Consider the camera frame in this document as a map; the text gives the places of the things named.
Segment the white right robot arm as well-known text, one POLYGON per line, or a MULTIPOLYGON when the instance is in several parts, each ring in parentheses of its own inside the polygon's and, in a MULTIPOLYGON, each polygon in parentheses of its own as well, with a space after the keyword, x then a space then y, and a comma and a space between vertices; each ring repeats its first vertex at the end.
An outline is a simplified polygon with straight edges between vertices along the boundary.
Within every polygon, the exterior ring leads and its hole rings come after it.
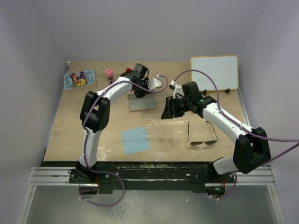
POLYGON ((252 128, 227 113, 211 96, 203 96, 194 81, 183 85, 171 81, 173 96, 166 98, 161 119, 184 116, 186 112, 197 114, 212 126, 219 128, 234 143, 232 156, 221 157, 208 166, 208 179, 219 182, 231 172, 248 174, 271 159, 266 131, 252 128))

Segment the blue cleaning cloth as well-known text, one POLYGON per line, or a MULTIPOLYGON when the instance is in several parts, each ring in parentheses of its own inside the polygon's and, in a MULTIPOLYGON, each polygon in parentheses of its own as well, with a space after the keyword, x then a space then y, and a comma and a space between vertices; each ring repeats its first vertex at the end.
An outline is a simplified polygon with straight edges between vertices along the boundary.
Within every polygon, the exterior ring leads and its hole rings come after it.
POLYGON ((150 149, 145 127, 138 127, 121 133, 126 155, 135 154, 150 149))

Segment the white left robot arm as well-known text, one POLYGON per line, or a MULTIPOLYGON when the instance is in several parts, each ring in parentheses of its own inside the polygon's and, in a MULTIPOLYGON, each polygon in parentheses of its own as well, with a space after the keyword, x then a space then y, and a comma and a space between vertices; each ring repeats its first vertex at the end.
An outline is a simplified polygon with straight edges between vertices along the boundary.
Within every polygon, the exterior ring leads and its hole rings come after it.
POLYGON ((108 87, 86 94, 80 113, 84 141, 76 164, 76 170, 84 182, 91 183, 96 178, 98 143, 102 131, 108 125, 111 104, 130 91, 138 98, 144 97, 149 90, 148 74, 148 68, 138 63, 132 70, 127 69, 108 87))

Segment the pink glasses case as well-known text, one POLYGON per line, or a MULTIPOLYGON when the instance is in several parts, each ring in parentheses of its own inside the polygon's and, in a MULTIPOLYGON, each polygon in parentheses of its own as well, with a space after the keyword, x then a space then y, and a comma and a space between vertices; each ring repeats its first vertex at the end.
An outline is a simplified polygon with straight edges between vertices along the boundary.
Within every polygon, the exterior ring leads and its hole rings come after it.
POLYGON ((154 93, 150 93, 142 98, 137 98, 135 94, 128 94, 127 98, 129 101, 129 111, 136 112, 156 109, 157 101, 155 96, 156 95, 154 93))

